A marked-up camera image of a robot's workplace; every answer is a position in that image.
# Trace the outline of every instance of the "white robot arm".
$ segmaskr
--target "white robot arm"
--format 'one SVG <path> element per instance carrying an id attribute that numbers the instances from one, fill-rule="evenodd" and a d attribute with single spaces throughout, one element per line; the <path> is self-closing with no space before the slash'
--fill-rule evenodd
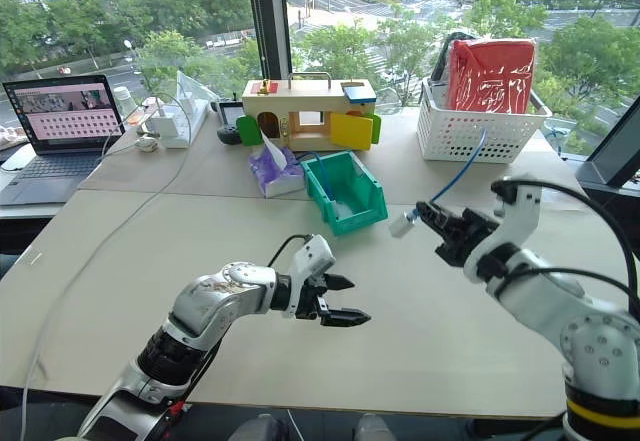
<path id="1" fill-rule="evenodd" d="M 537 227 L 541 188 L 515 180 L 492 185 L 503 222 L 466 209 L 462 216 L 417 203 L 392 226 L 402 235 L 420 217 L 444 243 L 436 253 L 461 267 L 523 325 L 544 336 L 565 359 L 565 436 L 575 441 L 640 439 L 640 324 L 624 309 L 590 297 L 520 245 Z"/>
<path id="2" fill-rule="evenodd" d="M 370 317 L 354 309 L 329 309 L 323 295 L 354 285 L 327 274 L 335 258 L 322 236 L 309 235 L 288 275 L 247 262 L 201 276 L 177 297 L 164 324 L 142 353 L 85 418 L 78 435 L 94 441 L 161 439 L 183 411 L 187 396 L 213 361 L 234 320 L 269 309 L 285 317 L 321 318 L 348 327 Z"/>

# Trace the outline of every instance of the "red bag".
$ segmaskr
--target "red bag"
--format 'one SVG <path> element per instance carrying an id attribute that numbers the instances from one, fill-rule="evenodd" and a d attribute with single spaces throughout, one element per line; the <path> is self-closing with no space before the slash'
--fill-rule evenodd
<path id="1" fill-rule="evenodd" d="M 449 59 L 449 109 L 526 113 L 534 59 L 531 39 L 455 40 Z"/>

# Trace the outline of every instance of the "teal plastic bin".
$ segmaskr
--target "teal plastic bin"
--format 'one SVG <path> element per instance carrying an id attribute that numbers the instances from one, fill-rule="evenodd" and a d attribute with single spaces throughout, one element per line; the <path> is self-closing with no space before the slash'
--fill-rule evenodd
<path id="1" fill-rule="evenodd" d="M 360 160 L 350 151 L 322 156 L 329 190 L 323 185 L 324 174 L 317 159 L 303 161 L 307 193 L 322 212 L 322 220 L 331 226 L 333 234 L 345 234 L 368 226 L 389 216 L 382 186 Z"/>

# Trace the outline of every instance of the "laptop screen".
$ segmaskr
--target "laptop screen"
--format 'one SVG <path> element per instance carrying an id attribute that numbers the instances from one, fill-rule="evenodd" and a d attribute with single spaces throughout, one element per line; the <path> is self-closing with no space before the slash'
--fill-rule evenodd
<path id="1" fill-rule="evenodd" d="M 124 132 L 104 76 L 4 83 L 36 152 L 101 149 Z"/>

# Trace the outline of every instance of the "metal handle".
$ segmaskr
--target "metal handle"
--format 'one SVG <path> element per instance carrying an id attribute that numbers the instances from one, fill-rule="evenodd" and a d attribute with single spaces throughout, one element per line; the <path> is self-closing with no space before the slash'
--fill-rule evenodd
<path id="1" fill-rule="evenodd" d="M 289 89 L 291 89 L 291 79 L 294 76 L 326 76 L 327 77 L 327 82 L 329 83 L 329 89 L 331 89 L 331 75 L 329 73 L 326 73 L 324 71 L 315 71 L 315 72 L 310 72 L 310 73 L 290 73 L 289 74 Z"/>

